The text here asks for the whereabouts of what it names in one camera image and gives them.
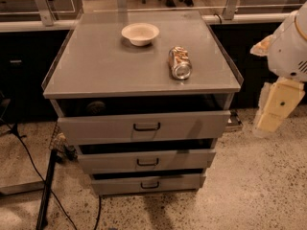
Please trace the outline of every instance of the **white robot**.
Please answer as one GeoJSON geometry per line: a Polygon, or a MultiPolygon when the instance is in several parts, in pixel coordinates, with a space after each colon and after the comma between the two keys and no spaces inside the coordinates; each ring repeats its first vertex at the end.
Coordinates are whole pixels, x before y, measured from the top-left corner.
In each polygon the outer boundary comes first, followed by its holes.
{"type": "Polygon", "coordinates": [[[250,52],[268,57],[270,71],[279,78],[265,83],[253,134],[266,137],[275,132],[305,95],[307,81],[307,2],[293,11],[272,34],[254,45],[250,52]]]}

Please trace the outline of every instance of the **can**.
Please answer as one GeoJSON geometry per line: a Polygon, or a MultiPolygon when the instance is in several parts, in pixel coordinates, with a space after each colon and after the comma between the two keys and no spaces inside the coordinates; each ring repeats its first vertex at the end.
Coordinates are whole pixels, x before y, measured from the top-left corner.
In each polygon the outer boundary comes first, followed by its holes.
{"type": "Polygon", "coordinates": [[[186,80],[192,73],[192,64],[188,52],[180,46],[175,46],[170,50],[169,65],[176,80],[186,80]]]}

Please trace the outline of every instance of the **bowl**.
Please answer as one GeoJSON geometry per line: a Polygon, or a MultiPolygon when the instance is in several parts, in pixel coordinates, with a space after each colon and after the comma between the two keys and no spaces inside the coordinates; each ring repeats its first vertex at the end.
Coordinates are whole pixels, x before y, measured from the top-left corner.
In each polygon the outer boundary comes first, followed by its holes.
{"type": "Polygon", "coordinates": [[[159,35],[159,29],[147,23],[130,24],[122,30],[122,36],[135,46],[145,46],[159,35]]]}

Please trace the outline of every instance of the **speckled floor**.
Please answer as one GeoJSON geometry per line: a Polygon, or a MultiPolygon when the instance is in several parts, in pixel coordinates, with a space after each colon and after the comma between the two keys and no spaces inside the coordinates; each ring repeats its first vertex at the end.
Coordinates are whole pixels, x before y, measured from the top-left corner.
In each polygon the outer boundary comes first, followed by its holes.
{"type": "MultiPolygon", "coordinates": [[[[270,138],[252,135],[255,109],[239,109],[243,130],[225,133],[197,192],[103,198],[97,229],[306,229],[307,106],[299,106],[270,138]]],[[[55,123],[21,124],[45,176],[55,123]]],[[[0,132],[7,129],[0,126],[0,132]]],[[[0,187],[39,180],[13,135],[0,137],[0,187]]],[[[53,191],[77,229],[93,229],[98,197],[78,162],[55,169],[53,191]]],[[[35,229],[41,192],[0,199],[0,229],[35,229]]],[[[45,229],[74,229],[51,196],[45,229]]]]}

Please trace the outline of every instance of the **black drawer handle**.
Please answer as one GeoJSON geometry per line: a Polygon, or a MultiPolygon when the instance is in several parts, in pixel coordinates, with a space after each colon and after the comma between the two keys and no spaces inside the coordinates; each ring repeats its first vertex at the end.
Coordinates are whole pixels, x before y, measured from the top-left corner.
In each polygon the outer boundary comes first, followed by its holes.
{"type": "Polygon", "coordinates": [[[159,186],[160,186],[160,183],[158,181],[156,182],[156,185],[151,186],[151,187],[144,187],[143,182],[141,182],[141,188],[142,189],[155,189],[155,188],[158,188],[159,186]]]}
{"type": "Polygon", "coordinates": [[[138,166],[157,166],[158,163],[159,163],[159,159],[156,158],[155,163],[152,163],[152,164],[141,164],[141,163],[140,163],[140,160],[137,159],[137,160],[136,160],[136,163],[137,163],[138,166]]]}
{"type": "Polygon", "coordinates": [[[157,131],[157,130],[160,130],[161,128],[161,123],[157,123],[155,127],[145,127],[145,128],[140,128],[140,127],[137,127],[137,124],[133,124],[133,129],[135,131],[157,131]]]}

